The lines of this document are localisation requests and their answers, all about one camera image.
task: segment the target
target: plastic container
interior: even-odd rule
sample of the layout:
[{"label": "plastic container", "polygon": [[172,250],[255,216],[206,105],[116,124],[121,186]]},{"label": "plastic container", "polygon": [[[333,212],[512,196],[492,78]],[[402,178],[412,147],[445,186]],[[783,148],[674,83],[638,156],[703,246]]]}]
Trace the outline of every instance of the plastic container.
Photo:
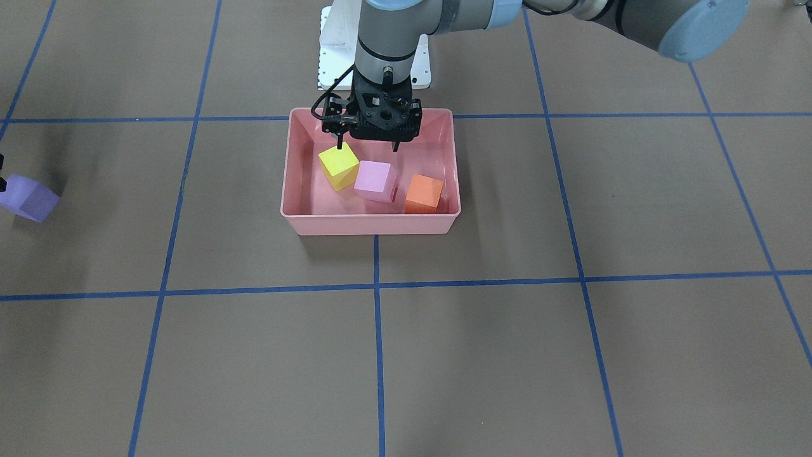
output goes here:
[{"label": "plastic container", "polygon": [[[402,143],[398,152],[383,141],[344,137],[359,160],[391,163],[398,173],[395,201],[372,202],[352,186],[333,190],[318,154],[335,146],[308,108],[291,111],[282,191],[282,216],[300,235],[406,235],[447,233],[460,214],[453,116],[449,110],[426,108],[420,136]],[[443,180],[437,214],[404,214],[412,175]]]}]

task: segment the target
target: light blue cap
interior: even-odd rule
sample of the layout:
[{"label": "light blue cap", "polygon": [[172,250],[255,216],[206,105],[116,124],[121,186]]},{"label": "light blue cap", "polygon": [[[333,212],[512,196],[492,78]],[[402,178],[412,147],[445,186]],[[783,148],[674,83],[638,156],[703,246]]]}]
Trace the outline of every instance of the light blue cap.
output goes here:
[{"label": "light blue cap", "polygon": [[488,28],[508,25],[519,15],[521,0],[494,0],[494,9],[490,13]]},{"label": "light blue cap", "polygon": [[739,28],[748,6],[749,0],[702,0],[668,29],[660,55],[686,63],[704,59]]},{"label": "light blue cap", "polygon": [[379,10],[399,11],[411,8],[423,0],[366,0],[366,2]]}]

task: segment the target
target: white mounting plate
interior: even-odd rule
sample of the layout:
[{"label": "white mounting plate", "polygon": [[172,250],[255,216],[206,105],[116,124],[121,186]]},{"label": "white mounting plate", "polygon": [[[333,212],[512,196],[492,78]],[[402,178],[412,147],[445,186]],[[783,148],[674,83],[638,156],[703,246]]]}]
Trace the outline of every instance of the white mounting plate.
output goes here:
[{"label": "white mounting plate", "polygon": [[[332,7],[324,7],[322,10],[322,26],[327,22],[327,16]],[[318,53],[318,88],[327,90],[335,82],[335,78],[350,68],[355,62],[355,48],[357,40],[355,37],[350,40],[351,44],[341,46],[324,46]],[[336,87],[336,90],[350,90],[352,73],[350,73]],[[417,44],[417,51],[412,64],[412,87],[414,89],[428,89],[431,85],[431,64],[429,60],[429,38],[426,35],[420,36]]]}]

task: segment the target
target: block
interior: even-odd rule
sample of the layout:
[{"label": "block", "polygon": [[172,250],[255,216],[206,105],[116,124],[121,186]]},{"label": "block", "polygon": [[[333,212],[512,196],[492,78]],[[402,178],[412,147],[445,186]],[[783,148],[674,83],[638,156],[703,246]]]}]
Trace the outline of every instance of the block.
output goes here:
[{"label": "block", "polygon": [[423,175],[412,176],[406,193],[407,214],[434,214],[440,205],[443,182]]},{"label": "block", "polygon": [[361,160],[355,190],[364,200],[391,203],[395,201],[397,179],[398,174],[391,164]]},{"label": "block", "polygon": [[59,196],[44,185],[25,176],[11,175],[5,192],[0,192],[0,206],[16,215],[42,223],[56,207]]},{"label": "block", "polygon": [[341,149],[334,146],[322,152],[318,155],[318,161],[322,163],[324,176],[336,191],[355,183],[360,163],[347,143]]}]

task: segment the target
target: gray floor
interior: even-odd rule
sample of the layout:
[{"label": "gray floor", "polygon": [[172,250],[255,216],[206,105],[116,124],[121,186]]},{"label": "gray floor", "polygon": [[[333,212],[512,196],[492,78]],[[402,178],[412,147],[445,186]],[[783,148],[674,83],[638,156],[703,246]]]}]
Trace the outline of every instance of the gray floor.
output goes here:
[{"label": "gray floor", "polygon": [[299,238],[327,3],[0,2],[2,174],[62,195],[0,212],[0,455],[810,454],[803,10],[693,67],[568,17],[438,37],[451,232]]}]

